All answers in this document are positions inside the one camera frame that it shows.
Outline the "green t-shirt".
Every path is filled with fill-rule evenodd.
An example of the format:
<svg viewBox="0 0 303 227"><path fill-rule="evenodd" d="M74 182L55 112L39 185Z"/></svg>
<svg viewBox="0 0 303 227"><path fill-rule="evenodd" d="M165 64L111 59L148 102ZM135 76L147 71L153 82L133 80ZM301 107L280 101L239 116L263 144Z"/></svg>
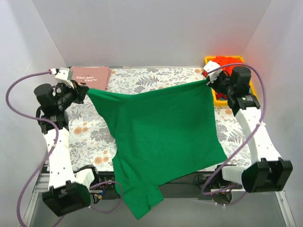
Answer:
<svg viewBox="0 0 303 227"><path fill-rule="evenodd" d="M88 96L115 139L117 193L136 219L163 200L161 185L227 159L205 80L135 95L90 89Z"/></svg>

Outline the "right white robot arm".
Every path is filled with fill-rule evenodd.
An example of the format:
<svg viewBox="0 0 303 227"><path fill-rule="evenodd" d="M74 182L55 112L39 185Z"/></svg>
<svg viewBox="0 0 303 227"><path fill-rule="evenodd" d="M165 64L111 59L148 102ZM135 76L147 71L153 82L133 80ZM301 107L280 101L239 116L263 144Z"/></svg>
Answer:
<svg viewBox="0 0 303 227"><path fill-rule="evenodd" d="M228 76L217 63L204 66L207 86L228 97L228 106L246 137L243 144L226 161L216 168L210 179L220 188L231 184L241 185L245 192L280 192L283 190L293 165L284 160L273 145L263 122L266 106L249 93L250 78L256 70L245 63L232 63ZM250 149L251 165L247 168L229 165L245 146Z"/></svg>

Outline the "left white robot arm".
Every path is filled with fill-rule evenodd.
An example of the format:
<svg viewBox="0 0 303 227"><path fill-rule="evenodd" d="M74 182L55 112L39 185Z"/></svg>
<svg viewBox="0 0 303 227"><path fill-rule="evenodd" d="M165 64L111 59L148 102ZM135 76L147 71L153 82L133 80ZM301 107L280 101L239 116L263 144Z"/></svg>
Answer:
<svg viewBox="0 0 303 227"><path fill-rule="evenodd" d="M89 189L100 186L101 178L93 165L73 170L69 150L69 118L66 109L82 104L87 86L75 81L72 87L64 83L55 86L42 84L34 94L40 104L36 112L49 154L48 190L42 194L45 205L57 216L88 207L91 204Z"/></svg>

